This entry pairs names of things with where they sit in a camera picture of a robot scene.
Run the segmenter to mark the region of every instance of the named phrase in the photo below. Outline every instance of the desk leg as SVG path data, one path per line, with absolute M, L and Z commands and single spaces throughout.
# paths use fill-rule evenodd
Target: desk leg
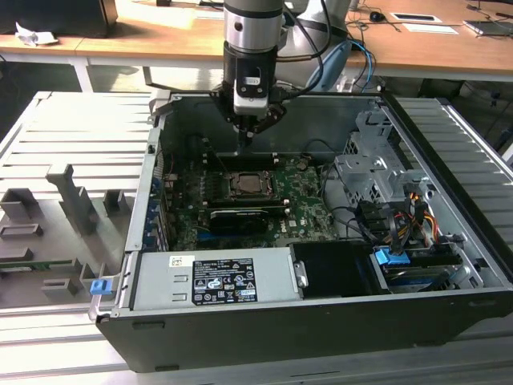
M 70 64 L 75 68 L 77 78 L 79 78 L 80 88 L 82 92 L 93 92 L 93 86 L 91 84 L 91 78 L 87 71 L 88 62 L 86 58 L 73 58 L 70 59 Z

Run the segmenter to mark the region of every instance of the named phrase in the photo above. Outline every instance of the white paper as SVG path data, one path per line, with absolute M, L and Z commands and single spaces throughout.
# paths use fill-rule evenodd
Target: white paper
M 33 32 L 23 28 L 18 23 L 16 23 L 16 30 L 18 32 L 16 32 L 15 36 L 27 46 L 36 47 L 37 45 L 59 42 L 51 32 Z
M 169 267 L 191 267 L 194 260 L 194 255 L 171 255 L 169 257 Z
M 453 28 L 449 26 L 431 26 L 425 24 L 410 24 L 403 23 L 403 26 L 409 32 L 426 32 L 428 34 L 458 34 Z

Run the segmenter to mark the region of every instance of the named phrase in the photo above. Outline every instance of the wooden desk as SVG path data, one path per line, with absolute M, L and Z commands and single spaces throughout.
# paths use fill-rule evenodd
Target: wooden desk
M 445 79 L 472 79 L 484 75 L 505 75 L 503 80 L 513 81 L 513 40 L 510 38 L 476 38 L 476 33 L 463 20 L 485 20 L 485 16 L 466 8 L 463 0 L 368 0 L 370 7 L 379 7 L 390 22 L 397 22 L 390 12 L 432 14 L 442 20 L 440 25 L 453 26 L 459 34 L 428 34 L 401 30 L 385 23 L 369 22 L 370 10 L 349 12 L 347 21 L 361 19 L 369 28 L 364 31 L 367 47 L 378 60 L 379 75 L 412 77 L 437 77 Z M 482 10 L 495 17 L 495 12 L 513 13 L 513 6 L 498 3 L 481 3 Z M 360 39 L 355 26 L 348 30 Z M 352 55 L 348 67 L 361 66 L 362 55 Z
M 223 60 L 224 23 L 196 18 L 195 8 L 156 7 L 118 0 L 118 23 L 110 38 L 85 38 L 76 54 L 170 60 Z
M 141 67 L 222 68 L 223 22 L 196 18 L 195 8 L 156 7 L 153 2 L 117 0 L 118 24 L 106 39 L 59 37 L 51 47 L 26 47 L 13 36 L 0 36 L 0 55 L 10 61 L 68 63 L 75 66 L 84 91 L 92 91 L 89 65 L 129 65 Z M 466 9 L 464 0 L 367 0 L 379 7 L 391 22 L 389 12 L 433 14 L 442 24 L 458 25 L 458 34 L 409 32 L 396 24 L 368 21 L 370 11 L 349 12 L 348 21 L 368 24 L 364 31 L 367 47 L 378 60 L 375 75 L 436 79 L 513 81 L 513 42 L 510 39 L 476 38 L 462 26 L 463 20 L 484 20 L 482 14 Z M 511 6 L 482 3 L 492 17 L 495 12 L 511 13 Z M 349 31 L 360 38 L 360 31 Z M 348 76 L 364 65 L 364 56 L 354 52 L 347 63 Z

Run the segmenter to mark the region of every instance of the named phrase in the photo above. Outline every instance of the sticker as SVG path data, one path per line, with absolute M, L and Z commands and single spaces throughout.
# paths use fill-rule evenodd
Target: sticker
M 256 302 L 256 287 L 252 258 L 192 262 L 192 303 L 197 306 Z
M 171 255 L 169 267 L 191 267 L 194 259 L 194 255 Z

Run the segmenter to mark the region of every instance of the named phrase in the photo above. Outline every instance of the computer mouse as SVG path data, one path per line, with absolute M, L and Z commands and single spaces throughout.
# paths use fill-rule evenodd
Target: computer mouse
M 371 22 L 382 22 L 383 20 L 385 20 L 385 15 L 381 12 L 372 11 L 370 13 L 369 19 Z

